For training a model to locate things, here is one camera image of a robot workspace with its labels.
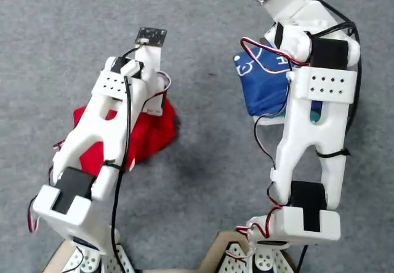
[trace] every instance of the cardboard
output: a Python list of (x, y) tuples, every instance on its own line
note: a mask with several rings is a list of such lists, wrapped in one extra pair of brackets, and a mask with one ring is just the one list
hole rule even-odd
[[(198, 269), (144, 270), (143, 273), (215, 273), (230, 242), (238, 242), (241, 248), (247, 251), (248, 244), (244, 236), (235, 231), (223, 231), (218, 233)], [(42, 273), (61, 272), (74, 250), (75, 247), (69, 241), (63, 241)]]

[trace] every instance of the black cable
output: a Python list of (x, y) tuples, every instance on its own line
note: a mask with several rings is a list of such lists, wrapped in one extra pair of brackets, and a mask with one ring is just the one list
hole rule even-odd
[(131, 50), (128, 50), (126, 53), (123, 54), (122, 58), (126, 58), (128, 55), (130, 55), (131, 53), (136, 52), (137, 50), (139, 50), (141, 47), (143, 46), (143, 44), (140, 44), (138, 47), (133, 47)]
[(282, 106), (280, 107), (280, 109), (279, 109), (276, 113), (272, 113), (272, 114), (271, 114), (271, 113), (265, 113), (265, 114), (261, 115), (258, 119), (256, 119), (256, 121), (254, 122), (254, 126), (253, 126), (253, 135), (254, 135), (254, 139), (255, 139), (257, 145), (259, 145), (259, 148), (264, 152), (264, 154), (267, 155), (267, 156), (271, 159), (271, 161), (272, 161), (272, 167), (274, 168), (274, 170), (276, 170), (276, 161), (275, 161), (275, 158), (273, 158), (273, 156), (264, 148), (263, 144), (261, 143), (261, 141), (260, 141), (260, 139), (259, 139), (259, 136), (257, 135), (257, 126), (258, 126), (258, 124), (259, 124), (259, 121), (260, 121), (262, 118), (264, 118), (264, 117), (276, 117), (276, 116), (278, 116), (278, 115), (280, 115), (280, 114), (282, 113), (283, 109), (286, 107), (287, 98), (288, 98), (288, 96), (289, 96), (289, 93), (290, 93), (290, 81), (289, 81), (288, 84), (287, 84), (286, 97), (285, 97), (285, 99), (284, 99), (284, 101), (283, 101), (283, 104), (282, 104)]
[[(325, 8), (330, 10), (332, 13), (336, 14), (343, 21), (351, 22), (351, 20), (348, 17), (346, 17), (343, 13), (339, 12), (333, 6), (330, 6), (324, 0), (316, 0), (316, 1), (320, 2)], [(361, 45), (360, 35), (358, 33), (357, 26), (354, 27), (353, 34), (355, 36), (356, 42), (358, 42)], [(348, 116), (348, 119), (347, 119), (346, 133), (348, 133), (348, 131), (350, 130), (350, 127), (352, 127), (353, 121), (354, 121), (355, 116), (356, 116), (356, 112), (357, 112), (357, 108), (358, 108), (358, 102), (360, 100), (360, 90), (361, 90), (362, 77), (363, 77), (363, 61), (362, 61), (361, 54), (360, 54), (360, 59), (358, 60), (358, 63), (357, 63), (357, 80), (356, 80), (355, 97), (353, 99), (353, 106), (350, 109), (350, 113), (349, 113), (349, 116)]]
[(124, 84), (126, 85), (126, 96), (127, 96), (127, 130), (126, 130), (126, 143), (124, 147), (124, 154), (121, 169), (119, 170), (118, 180), (116, 182), (115, 187), (115, 197), (113, 200), (113, 208), (112, 208), (112, 216), (111, 216), (111, 244), (113, 253), (115, 255), (116, 261), (118, 262), (119, 267), (121, 268), (122, 273), (126, 273), (124, 267), (122, 265), (121, 259), (118, 255), (118, 250), (116, 248), (115, 242), (115, 223), (116, 223), (116, 210), (118, 208), (118, 201), (119, 201), (119, 192), (121, 189), (122, 177), (125, 172), (126, 163), (127, 163), (127, 154), (129, 153), (129, 141), (130, 141), (130, 132), (131, 132), (131, 93), (130, 93), (130, 85), (129, 79), (127, 76), (124, 76)]
[(81, 259), (81, 261), (79, 262), (79, 264), (78, 265), (76, 265), (74, 268), (71, 268), (71, 269), (69, 269), (69, 270), (66, 270), (66, 271), (63, 271), (62, 273), (69, 273), (69, 272), (73, 272), (73, 271), (75, 271), (75, 270), (77, 270), (78, 269), (78, 267), (80, 266), (80, 265), (82, 265), (82, 262), (84, 261), (84, 253), (82, 252), (82, 250), (79, 248), (79, 247), (76, 247), (76, 249), (79, 251), (79, 253), (81, 254), (81, 256), (82, 256), (82, 259)]
[(354, 33), (355, 28), (356, 28), (356, 24), (354, 22), (351, 22), (351, 21), (342, 22), (342, 23), (339, 23), (338, 25), (327, 28), (326, 30), (320, 31), (319, 33), (315, 33), (315, 34), (311, 35), (311, 37), (312, 38), (321, 38), (325, 35), (334, 33), (339, 30), (344, 30), (344, 29), (349, 29), (352, 31), (352, 33)]
[(302, 253), (301, 253), (301, 256), (300, 256), (300, 259), (298, 261), (297, 269), (295, 270), (294, 273), (300, 273), (301, 272), (302, 263), (304, 262), (304, 258), (305, 258), (305, 255), (307, 254), (307, 250), (308, 250), (308, 245), (304, 245), (304, 248), (302, 249)]

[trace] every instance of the wire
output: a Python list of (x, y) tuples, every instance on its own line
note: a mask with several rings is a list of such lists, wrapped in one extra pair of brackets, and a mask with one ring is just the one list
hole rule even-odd
[(319, 33), (313, 34), (312, 38), (321, 38), (322, 36), (334, 33), (334, 32), (339, 31), (339, 30), (348, 29), (348, 28), (350, 30), (352, 30), (352, 32), (354, 32), (354, 29), (356, 28), (356, 24), (354, 22), (351, 22), (351, 21), (342, 22), (342, 23), (339, 23), (338, 25), (335, 25), (335, 26), (330, 27), (330, 28), (328, 28), (326, 30), (323, 30), (323, 31), (321, 31)]
[(225, 254), (233, 259), (236, 259), (236, 260), (241, 261), (242, 263), (246, 264), (245, 259), (250, 258), (254, 254), (254, 251), (252, 251), (252, 253), (248, 254), (247, 256), (237, 256), (228, 250), (225, 251)]
[(134, 53), (136, 51), (138, 51), (142, 46), (144, 46), (145, 44), (140, 44), (137, 47), (133, 47), (131, 50), (128, 50), (126, 53), (123, 54), (122, 58), (126, 58), (128, 55), (130, 55), (131, 53)]
[(170, 77), (167, 73), (165, 73), (164, 71), (157, 71), (156, 73), (157, 73), (157, 74), (161, 74), (161, 75), (163, 75), (163, 76), (166, 77), (166, 79), (167, 79), (167, 85), (166, 85), (166, 87), (164, 88), (164, 90), (162, 90), (161, 92), (155, 93), (152, 97), (148, 98), (148, 99), (144, 102), (144, 105), (147, 103), (147, 101), (153, 99), (154, 97), (157, 97), (157, 96), (160, 96), (160, 95), (164, 95), (164, 94), (169, 90), (169, 88), (170, 88), (170, 86), (171, 86), (171, 84), (172, 84), (171, 77)]
[(41, 217), (39, 216), (38, 218), (36, 218), (35, 221), (33, 221), (33, 215), (31, 212), (31, 207), (33, 205), (34, 200), (37, 198), (37, 195), (35, 195), (29, 202), (28, 208), (27, 208), (27, 228), (29, 230), (30, 233), (34, 233), (38, 230), (38, 226), (39, 226), (39, 220), (41, 219)]
[[(331, 6), (328, 3), (326, 3), (324, 0), (316, 0), (316, 1), (320, 2), (325, 8), (330, 10), (332, 13), (336, 14), (343, 21), (351, 22), (351, 20), (348, 17), (346, 17), (343, 13), (339, 12), (333, 6)], [(355, 36), (356, 42), (358, 42), (361, 45), (360, 35), (358, 33), (357, 26), (354, 27), (353, 34)], [(350, 109), (350, 113), (349, 113), (349, 116), (348, 116), (348, 119), (347, 119), (346, 133), (348, 133), (348, 131), (350, 130), (350, 127), (352, 127), (354, 118), (356, 116), (358, 103), (359, 103), (359, 100), (360, 100), (360, 89), (361, 89), (362, 76), (363, 76), (363, 60), (362, 60), (361, 54), (360, 54), (360, 59), (358, 60), (358, 63), (357, 63), (357, 80), (356, 80), (355, 97), (354, 97), (354, 100), (353, 100), (353, 106)]]
[(270, 73), (270, 74), (279, 74), (279, 73), (283, 73), (283, 72), (287, 72), (289, 71), (288, 69), (281, 69), (281, 70), (272, 70), (270, 68), (265, 67), (263, 64), (261, 64), (261, 62), (257, 59), (257, 57), (252, 53), (252, 50), (246, 45), (246, 43), (252, 44), (256, 47), (260, 47), (261, 49), (267, 50), (271, 53), (275, 53), (279, 56), (282, 56), (284, 58), (287, 59), (287, 61), (294, 63), (296, 65), (299, 66), (306, 66), (308, 65), (308, 63), (305, 62), (301, 62), (296, 60), (295, 58), (293, 58), (291, 55), (289, 55), (286, 52), (282, 52), (281, 50), (278, 49), (274, 49), (272, 47), (269, 47), (267, 45), (263, 45), (257, 41), (254, 41), (253, 39), (247, 38), (247, 37), (243, 37), (240, 40), (241, 46), (244, 49), (244, 51), (257, 63), (259, 64), (259, 66), (266, 72)]
[(272, 202), (272, 204), (276, 207), (284, 207), (283, 204), (279, 204), (274, 198), (272, 198), (272, 196), (270, 195), (270, 189), (271, 187), (274, 185), (274, 182), (271, 182), (271, 184), (268, 185), (267, 188), (267, 196), (270, 199), (270, 201)]
[(304, 248), (302, 249), (300, 260), (298, 261), (298, 265), (297, 265), (297, 269), (295, 270), (295, 273), (301, 272), (302, 263), (304, 262), (304, 258), (305, 258), (305, 255), (307, 254), (307, 250), (308, 250), (308, 245), (304, 245)]
[(290, 92), (290, 81), (287, 84), (286, 97), (285, 97), (285, 100), (283, 101), (283, 104), (280, 107), (280, 109), (276, 113), (264, 113), (263, 115), (259, 116), (259, 118), (257, 118), (256, 121), (254, 122), (254, 127), (253, 127), (254, 139), (255, 139), (257, 145), (259, 145), (259, 148), (264, 152), (264, 154), (267, 155), (271, 159), (272, 167), (274, 170), (276, 170), (275, 158), (273, 158), (273, 156), (264, 148), (264, 145), (260, 141), (259, 136), (257, 135), (257, 126), (258, 126), (260, 120), (263, 119), (264, 117), (275, 117), (275, 116), (280, 115), (283, 112), (283, 110), (285, 109), (286, 104), (287, 104), (287, 98), (289, 96), (289, 92)]
[(76, 265), (74, 268), (71, 268), (71, 269), (69, 269), (69, 270), (63, 271), (62, 273), (73, 272), (73, 271), (77, 270), (78, 267), (79, 267), (80, 265), (82, 265), (82, 262), (84, 261), (84, 257), (85, 257), (85, 256), (84, 256), (84, 253), (82, 252), (82, 250), (81, 250), (79, 247), (76, 247), (76, 249), (79, 251), (79, 253), (80, 253), (81, 256), (82, 256), (81, 261), (80, 261), (79, 264)]
[(114, 197), (114, 200), (113, 200), (113, 208), (112, 208), (112, 216), (111, 216), (111, 244), (112, 244), (112, 249), (113, 249), (113, 253), (115, 255), (116, 261), (118, 262), (118, 265), (121, 268), (122, 273), (126, 273), (126, 271), (124, 270), (124, 267), (122, 265), (121, 259), (119, 258), (119, 255), (118, 255), (118, 250), (116, 248), (115, 224), (116, 224), (116, 210), (118, 208), (118, 201), (119, 201), (119, 192), (120, 192), (120, 189), (121, 189), (121, 183), (122, 183), (123, 174), (124, 174), (125, 168), (126, 168), (127, 154), (129, 153), (129, 146), (130, 146), (130, 138), (129, 137), (130, 137), (130, 133), (131, 133), (131, 93), (130, 93), (129, 79), (128, 79), (128, 77), (126, 75), (124, 76), (124, 84), (126, 86), (126, 95), (127, 95), (126, 143), (125, 143), (125, 147), (124, 147), (124, 154), (123, 154), (122, 165), (121, 165), (121, 168), (119, 170), (118, 180), (116, 182), (115, 197)]
[(246, 238), (248, 239), (248, 236), (247, 236), (248, 230), (252, 229), (253, 227), (256, 227), (260, 231), (261, 235), (263, 235), (264, 238), (270, 238), (270, 221), (271, 221), (272, 214), (276, 210), (280, 210), (280, 209), (281, 209), (281, 207), (271, 208), (271, 210), (268, 212), (268, 215), (265, 219), (265, 229), (263, 229), (263, 227), (258, 222), (253, 222), (249, 227), (237, 226), (235, 228), (235, 231), (246, 236)]

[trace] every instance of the gray carpet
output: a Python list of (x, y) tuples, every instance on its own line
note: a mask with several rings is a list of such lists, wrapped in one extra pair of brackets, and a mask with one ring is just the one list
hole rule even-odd
[[(342, 238), (311, 247), (303, 272), (392, 272), (393, 0), (327, 1), (359, 26), (364, 81), (346, 139)], [(268, 211), (270, 161), (253, 140), (232, 63), (241, 36), (258, 39), (271, 25), (253, 0), (0, 0), (0, 18), (0, 272), (39, 272), (59, 245), (44, 222), (29, 235), (27, 203), (46, 182), (51, 145), (71, 130), (73, 110), (140, 26), (169, 30), (162, 68), (182, 125), (176, 142), (123, 181), (118, 228), (137, 267), (197, 267), (219, 230)], [(264, 131), (272, 151), (281, 131)], [(310, 149), (295, 178), (319, 177)], [(111, 205), (102, 205), (107, 223)]]

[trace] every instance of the blue fabric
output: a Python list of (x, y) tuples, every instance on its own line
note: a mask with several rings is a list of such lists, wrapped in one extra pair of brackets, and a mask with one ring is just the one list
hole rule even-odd
[[(259, 62), (271, 70), (282, 70), (289, 67), (287, 60), (259, 47), (252, 49)], [(240, 76), (245, 104), (251, 116), (275, 113), (286, 98), (286, 72), (273, 74), (266, 72), (246, 53), (241, 52), (234, 57), (234, 63)], [(312, 103), (313, 110), (321, 109), (321, 102)], [(312, 119), (318, 120), (319, 114), (312, 112)]]

